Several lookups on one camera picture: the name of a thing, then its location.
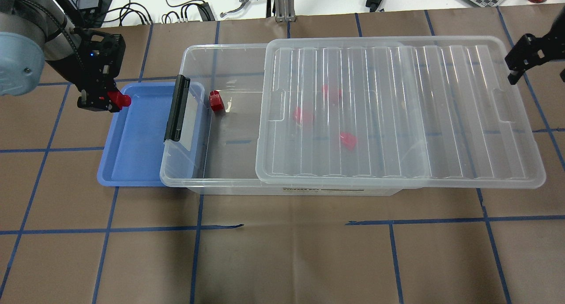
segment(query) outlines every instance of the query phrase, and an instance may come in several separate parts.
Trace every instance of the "black latch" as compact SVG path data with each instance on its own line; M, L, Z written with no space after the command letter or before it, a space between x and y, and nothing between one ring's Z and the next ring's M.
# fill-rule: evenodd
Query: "black latch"
M171 139L175 142L180 140L182 121L184 120L184 111L186 109L186 99L189 95L189 87L190 78L186 78L184 75L178 75L175 82L173 100L171 102L171 112L169 112L169 121L167 121L165 140Z

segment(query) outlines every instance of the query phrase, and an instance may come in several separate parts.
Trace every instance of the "blue tray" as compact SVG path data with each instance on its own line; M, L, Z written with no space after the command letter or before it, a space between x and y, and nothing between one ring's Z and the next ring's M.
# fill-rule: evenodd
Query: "blue tray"
M131 83L123 89L132 104L113 115L98 169L100 184L164 187L159 171L174 88L175 83ZM190 89L203 93L199 83Z

